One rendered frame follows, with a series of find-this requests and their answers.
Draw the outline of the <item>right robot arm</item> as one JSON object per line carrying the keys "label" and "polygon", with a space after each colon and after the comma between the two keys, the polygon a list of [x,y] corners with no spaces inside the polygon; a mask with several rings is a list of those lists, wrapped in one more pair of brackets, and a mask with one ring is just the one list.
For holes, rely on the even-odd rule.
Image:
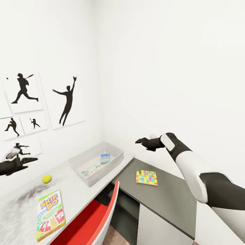
{"label": "right robot arm", "polygon": [[245,244],[245,189],[235,185],[229,176],[212,166],[174,134],[151,134],[136,142],[153,152],[166,150],[176,162],[193,196],[207,204]]}

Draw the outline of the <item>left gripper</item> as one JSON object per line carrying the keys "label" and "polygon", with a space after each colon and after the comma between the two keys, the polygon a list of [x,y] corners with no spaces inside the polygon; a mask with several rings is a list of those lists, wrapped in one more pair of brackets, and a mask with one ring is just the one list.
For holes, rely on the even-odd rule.
{"label": "left gripper", "polygon": [[15,171],[20,171],[23,168],[27,168],[27,166],[23,167],[23,164],[26,164],[28,162],[36,161],[38,158],[22,158],[20,160],[20,157],[13,159],[12,161],[8,162],[0,162],[0,176],[10,176]]}

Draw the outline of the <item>tennis ball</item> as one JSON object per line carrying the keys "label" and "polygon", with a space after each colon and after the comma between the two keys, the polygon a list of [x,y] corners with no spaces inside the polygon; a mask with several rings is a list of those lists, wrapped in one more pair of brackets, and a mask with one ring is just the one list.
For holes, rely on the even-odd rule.
{"label": "tennis ball", "polygon": [[42,179],[43,183],[48,183],[51,180],[51,175],[45,175]]}

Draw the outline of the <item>board game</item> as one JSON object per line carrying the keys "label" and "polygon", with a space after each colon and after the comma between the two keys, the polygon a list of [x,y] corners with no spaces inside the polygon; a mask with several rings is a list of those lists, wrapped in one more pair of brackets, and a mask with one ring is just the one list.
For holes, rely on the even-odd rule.
{"label": "board game", "polygon": [[95,165],[89,167],[88,169],[86,169],[85,171],[82,172],[82,174],[85,176],[85,177],[88,177],[90,176],[91,174],[93,174],[94,172],[96,172],[98,169],[100,169],[101,166],[99,163],[96,163]]}
{"label": "board game", "polygon": [[102,154],[101,155],[101,164],[110,162],[110,154]]}
{"label": "board game", "polygon": [[36,240],[41,241],[66,225],[60,189],[38,199]]}

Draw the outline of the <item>jigsaw puzzle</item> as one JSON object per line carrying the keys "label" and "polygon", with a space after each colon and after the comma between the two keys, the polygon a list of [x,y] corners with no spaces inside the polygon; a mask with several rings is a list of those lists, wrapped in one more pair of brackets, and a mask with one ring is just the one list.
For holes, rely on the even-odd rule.
{"label": "jigsaw puzzle", "polygon": [[139,171],[137,171],[136,182],[151,184],[151,185],[158,185],[156,172],[141,170],[141,173],[139,173]]}

